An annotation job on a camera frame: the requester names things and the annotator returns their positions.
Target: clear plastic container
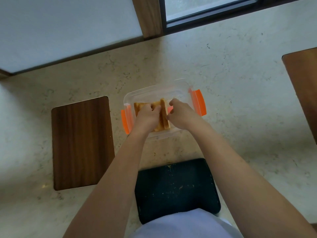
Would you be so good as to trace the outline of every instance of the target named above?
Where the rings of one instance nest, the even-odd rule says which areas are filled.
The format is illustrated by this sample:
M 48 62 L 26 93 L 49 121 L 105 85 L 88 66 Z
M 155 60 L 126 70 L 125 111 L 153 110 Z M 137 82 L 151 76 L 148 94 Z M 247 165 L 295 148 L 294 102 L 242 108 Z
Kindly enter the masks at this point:
M 121 110 L 122 124 L 125 132 L 129 134 L 136 119 L 134 103 L 152 103 L 164 98 L 169 103 L 173 98 L 188 103 L 200 116 L 207 114 L 206 105 L 201 91 L 192 90 L 192 86 L 185 79 L 177 79 L 165 84 L 157 84 L 142 88 L 125 95 L 123 103 L 124 110 Z M 171 137 L 180 131 L 171 123 L 171 129 L 160 132 L 150 132 L 148 140 L 158 140 Z

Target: toast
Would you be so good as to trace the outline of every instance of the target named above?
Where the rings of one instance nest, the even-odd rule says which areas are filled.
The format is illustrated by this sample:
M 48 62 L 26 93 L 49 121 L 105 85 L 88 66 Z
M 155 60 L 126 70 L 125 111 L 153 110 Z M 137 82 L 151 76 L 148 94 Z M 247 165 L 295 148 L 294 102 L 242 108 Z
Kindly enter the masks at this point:
M 139 111 L 145 104 L 148 104 L 148 103 L 134 103 L 134 111 L 136 116 L 138 116 Z M 153 132 L 159 132 L 159 131 L 168 130 L 171 128 L 170 122 L 166 119 L 168 112 L 167 112 L 167 103 L 165 99 L 161 98 L 160 101 L 151 103 L 152 109 L 155 109 L 155 107 L 158 105 L 161 106 L 161 111 L 159 113 L 159 122 L 157 127 L 153 130 Z

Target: wooden cutting board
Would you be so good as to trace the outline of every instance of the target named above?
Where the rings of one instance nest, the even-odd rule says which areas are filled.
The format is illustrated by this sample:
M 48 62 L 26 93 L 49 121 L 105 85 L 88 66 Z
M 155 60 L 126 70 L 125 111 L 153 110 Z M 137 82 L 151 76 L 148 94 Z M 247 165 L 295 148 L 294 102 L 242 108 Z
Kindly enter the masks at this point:
M 52 109 L 54 189 L 99 182 L 114 158 L 108 97 Z
M 317 142 L 317 48 L 286 54 L 282 60 Z

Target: white shirt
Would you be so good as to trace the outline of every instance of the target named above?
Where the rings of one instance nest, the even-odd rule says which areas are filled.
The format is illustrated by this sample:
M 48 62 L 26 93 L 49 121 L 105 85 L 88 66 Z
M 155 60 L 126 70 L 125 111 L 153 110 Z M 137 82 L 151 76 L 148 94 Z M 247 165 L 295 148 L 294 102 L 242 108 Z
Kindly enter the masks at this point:
M 180 212 L 150 221 L 129 238 L 240 238 L 242 234 L 229 222 L 202 209 Z

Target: speckled countertop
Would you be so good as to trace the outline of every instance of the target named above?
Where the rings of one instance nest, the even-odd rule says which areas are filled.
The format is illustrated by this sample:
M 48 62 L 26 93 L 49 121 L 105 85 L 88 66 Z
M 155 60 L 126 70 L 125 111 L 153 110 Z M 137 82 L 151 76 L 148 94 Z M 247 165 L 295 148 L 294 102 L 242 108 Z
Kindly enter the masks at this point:
M 317 147 L 281 60 L 317 46 L 316 6 L 300 0 L 1 80 L 0 236 L 61 237 L 93 189 L 53 190 L 52 108 L 108 96 L 117 152 L 125 94 L 178 78 L 202 91 L 204 118 L 317 222 Z M 181 131 L 147 142 L 140 168 L 201 156 Z M 134 201 L 126 235 L 140 225 Z

